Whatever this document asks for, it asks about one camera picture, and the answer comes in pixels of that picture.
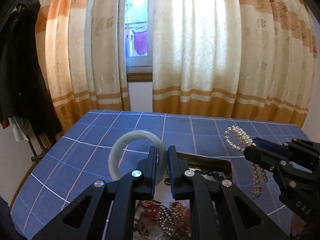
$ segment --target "bracelet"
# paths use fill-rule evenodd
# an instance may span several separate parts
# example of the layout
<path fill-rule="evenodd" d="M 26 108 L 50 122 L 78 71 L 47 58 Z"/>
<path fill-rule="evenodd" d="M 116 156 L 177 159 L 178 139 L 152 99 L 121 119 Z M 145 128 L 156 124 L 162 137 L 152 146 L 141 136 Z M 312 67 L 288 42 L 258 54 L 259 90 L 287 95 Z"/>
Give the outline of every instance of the bracelet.
<path fill-rule="evenodd" d="M 243 146 L 240 147 L 236 143 L 232 142 L 229 138 L 229 133 L 233 133 L 234 136 L 238 139 L 239 143 Z M 228 127 L 228 129 L 224 133 L 224 138 L 226 140 L 226 143 L 234 150 L 237 150 L 239 152 L 244 152 L 245 148 L 248 146 L 257 146 L 252 139 L 250 139 L 250 136 L 239 126 L 231 126 Z M 251 163 L 252 170 L 253 170 L 253 190 L 254 190 L 254 198 L 258 198 L 261 196 L 261 183 L 259 179 L 259 170 L 262 175 L 262 180 L 263 182 L 267 183 L 268 182 L 268 176 L 266 171 L 259 167 L 259 165 L 255 163 Z"/>

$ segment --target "purple cloth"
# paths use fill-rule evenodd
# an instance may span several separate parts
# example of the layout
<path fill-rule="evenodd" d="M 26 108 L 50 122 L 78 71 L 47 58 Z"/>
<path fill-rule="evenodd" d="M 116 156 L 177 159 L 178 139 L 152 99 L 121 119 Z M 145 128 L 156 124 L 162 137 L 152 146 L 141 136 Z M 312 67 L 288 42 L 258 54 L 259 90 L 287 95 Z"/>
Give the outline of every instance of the purple cloth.
<path fill-rule="evenodd" d="M 148 52 L 148 31 L 134 33 L 134 50 L 140 56 Z"/>

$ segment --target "curtain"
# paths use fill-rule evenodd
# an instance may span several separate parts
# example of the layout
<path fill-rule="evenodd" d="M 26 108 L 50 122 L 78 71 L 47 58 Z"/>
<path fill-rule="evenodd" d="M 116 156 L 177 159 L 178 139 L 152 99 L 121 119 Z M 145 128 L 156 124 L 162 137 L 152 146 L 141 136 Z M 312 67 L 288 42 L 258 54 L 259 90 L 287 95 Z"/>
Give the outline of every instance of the curtain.
<path fill-rule="evenodd" d="M 316 64 L 303 0 L 155 0 L 155 112 L 302 127 Z"/>
<path fill-rule="evenodd" d="M 39 63 L 63 130 L 91 109 L 130 110 L 125 0 L 39 1 Z"/>

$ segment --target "blue tablecloth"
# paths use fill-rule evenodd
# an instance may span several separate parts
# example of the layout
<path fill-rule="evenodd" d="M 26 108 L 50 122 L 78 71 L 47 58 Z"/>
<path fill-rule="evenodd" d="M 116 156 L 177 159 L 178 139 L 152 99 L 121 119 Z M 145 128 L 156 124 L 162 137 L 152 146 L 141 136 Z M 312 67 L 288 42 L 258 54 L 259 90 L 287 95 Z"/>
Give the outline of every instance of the blue tablecloth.
<path fill-rule="evenodd" d="M 249 197 L 253 197 L 252 169 L 241 153 L 232 150 L 224 140 L 228 126 L 237 125 L 251 137 L 282 144 L 293 137 L 307 139 L 299 127 L 263 121 L 230 118 L 196 117 L 160 113 L 93 110 L 83 116 L 46 154 L 22 187 L 12 208 L 17 230 L 31 239 L 68 203 L 97 179 L 111 181 L 108 155 L 115 141 L 132 130 L 148 130 L 166 147 L 177 151 L 214 156 L 230 160 L 233 181 Z M 137 140 L 124 151 L 120 171 L 135 170 L 146 158 L 151 142 Z M 282 230 L 289 233 L 292 212 L 278 199 L 279 187 L 270 180 L 262 184 L 262 196 L 255 203 Z"/>

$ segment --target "white cloth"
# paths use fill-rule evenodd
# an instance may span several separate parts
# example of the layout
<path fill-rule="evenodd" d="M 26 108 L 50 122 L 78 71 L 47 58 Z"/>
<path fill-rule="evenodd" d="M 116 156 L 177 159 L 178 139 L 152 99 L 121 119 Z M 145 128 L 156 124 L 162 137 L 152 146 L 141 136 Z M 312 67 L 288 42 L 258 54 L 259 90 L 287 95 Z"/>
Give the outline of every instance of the white cloth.
<path fill-rule="evenodd" d="M 17 142 L 29 141 L 27 135 L 31 125 L 27 119 L 14 116 L 9 118 L 9 122 L 12 126 L 14 137 L 16 138 Z"/>

